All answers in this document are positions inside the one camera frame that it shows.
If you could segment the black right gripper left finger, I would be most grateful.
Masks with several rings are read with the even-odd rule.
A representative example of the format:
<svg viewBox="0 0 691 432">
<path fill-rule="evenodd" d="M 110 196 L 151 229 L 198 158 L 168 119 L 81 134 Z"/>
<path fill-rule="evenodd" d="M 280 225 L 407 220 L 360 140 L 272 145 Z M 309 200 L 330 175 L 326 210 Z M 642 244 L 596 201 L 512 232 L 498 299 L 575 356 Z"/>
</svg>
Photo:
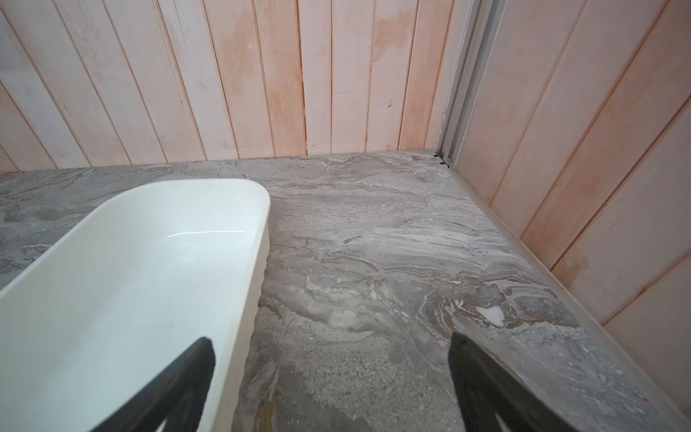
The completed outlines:
<svg viewBox="0 0 691 432">
<path fill-rule="evenodd" d="M 196 431 L 215 365 L 212 341 L 198 338 L 94 430 Z"/>
</svg>

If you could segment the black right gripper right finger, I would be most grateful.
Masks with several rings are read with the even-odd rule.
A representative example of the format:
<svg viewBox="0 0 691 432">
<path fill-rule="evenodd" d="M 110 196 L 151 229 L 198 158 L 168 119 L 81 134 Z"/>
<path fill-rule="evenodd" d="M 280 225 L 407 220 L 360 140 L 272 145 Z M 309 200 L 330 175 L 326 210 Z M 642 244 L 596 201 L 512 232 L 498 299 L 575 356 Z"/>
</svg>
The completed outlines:
<svg viewBox="0 0 691 432">
<path fill-rule="evenodd" d="M 479 344 L 453 333 L 448 365 L 467 431 L 573 431 Z"/>
</svg>

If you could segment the white rectangular bin far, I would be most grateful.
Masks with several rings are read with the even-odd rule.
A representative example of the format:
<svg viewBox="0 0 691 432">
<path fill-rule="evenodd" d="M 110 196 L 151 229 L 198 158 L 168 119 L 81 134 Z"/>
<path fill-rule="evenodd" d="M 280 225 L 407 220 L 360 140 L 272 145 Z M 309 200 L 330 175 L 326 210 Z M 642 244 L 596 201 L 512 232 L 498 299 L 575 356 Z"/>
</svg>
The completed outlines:
<svg viewBox="0 0 691 432">
<path fill-rule="evenodd" d="M 214 369 L 198 425 L 228 431 L 269 251 L 266 189 L 162 181 L 97 207 L 1 292 L 1 428 L 88 431 L 189 347 Z"/>
</svg>

